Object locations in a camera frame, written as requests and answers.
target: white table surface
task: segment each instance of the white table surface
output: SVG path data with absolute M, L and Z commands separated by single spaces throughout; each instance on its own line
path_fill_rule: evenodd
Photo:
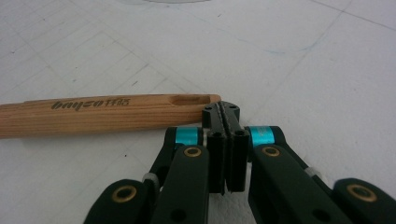
M 395 71 L 392 0 L 0 1 L 0 104 L 217 93 L 243 126 L 280 126 L 329 186 L 394 198 Z M 0 140 L 0 223 L 83 222 L 109 184 L 141 179 L 164 132 Z M 211 195 L 209 223 L 254 223 L 247 196 Z

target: stamped logo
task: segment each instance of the stamped logo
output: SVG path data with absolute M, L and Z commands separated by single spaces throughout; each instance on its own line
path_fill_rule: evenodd
M 70 109 L 73 108 L 76 111 L 79 111 L 81 108 L 88 108 L 88 107 L 103 107 L 103 106 L 124 106 L 129 105 L 130 99 L 126 98 L 117 98 L 117 99 L 109 99 L 109 100 L 100 100 L 100 101 L 79 101 L 79 102 L 61 102 L 58 101 L 51 109 Z

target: blue ring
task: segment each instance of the blue ring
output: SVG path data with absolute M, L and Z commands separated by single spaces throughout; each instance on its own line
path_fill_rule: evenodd
M 248 126 L 250 129 L 251 142 L 253 147 L 261 144 L 273 144 L 275 142 L 274 133 L 269 126 Z
M 184 146 L 198 145 L 198 128 L 178 127 L 176 129 L 176 144 Z

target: metal rivet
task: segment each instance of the metal rivet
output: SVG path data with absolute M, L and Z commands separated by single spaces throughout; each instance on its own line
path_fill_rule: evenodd
M 184 155 L 188 157 L 199 157 L 201 154 L 202 151 L 198 147 L 188 147 L 184 150 Z
M 373 203 L 377 199 L 375 193 L 372 190 L 367 189 L 362 185 L 350 184 L 346 186 L 346 189 L 352 196 L 367 203 Z
M 111 199 L 115 203 L 126 203 L 132 200 L 137 193 L 137 189 L 132 185 L 126 185 L 114 190 Z
M 277 157 L 280 155 L 279 149 L 274 148 L 274 147 L 264 147 L 262 149 L 262 153 L 264 153 L 265 155 L 267 155 L 269 157 Z

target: wooden stick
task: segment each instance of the wooden stick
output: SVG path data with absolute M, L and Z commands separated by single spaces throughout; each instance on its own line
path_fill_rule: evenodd
M 122 132 L 201 120 L 215 94 L 118 95 L 0 105 L 0 138 Z

